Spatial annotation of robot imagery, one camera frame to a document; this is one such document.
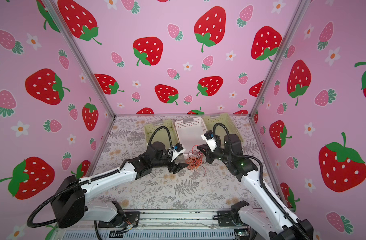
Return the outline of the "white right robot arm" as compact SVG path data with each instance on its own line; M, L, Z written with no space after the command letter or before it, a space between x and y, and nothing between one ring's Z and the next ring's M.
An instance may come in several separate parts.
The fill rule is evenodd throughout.
M205 144L197 148L211 164L222 161L229 172L244 185L257 200L266 216L257 214L246 201L231 208L236 224L246 224L265 240L309 240L313 227L308 220L301 220L293 213L266 184L263 179L262 162L250 155L244 155L238 135L230 134L222 123L216 123L212 130L202 136Z

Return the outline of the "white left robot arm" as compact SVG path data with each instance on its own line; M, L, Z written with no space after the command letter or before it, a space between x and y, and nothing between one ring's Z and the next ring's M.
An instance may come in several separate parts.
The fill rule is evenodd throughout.
M170 173L178 173L187 167L185 163L175 162L184 152L185 148L180 143L171 144L170 148L166 149L162 142L149 141L143 154L124 160L118 168L80 179L75 176L67 177L57 192L31 213L27 226L39 228L55 223L60 229L65 229L80 221L123 222L125 213L118 203L114 203L114 208L89 207L89 201L111 188L136 181L150 174L154 168L167 167ZM55 219L34 223L35 216L46 205L51 205Z

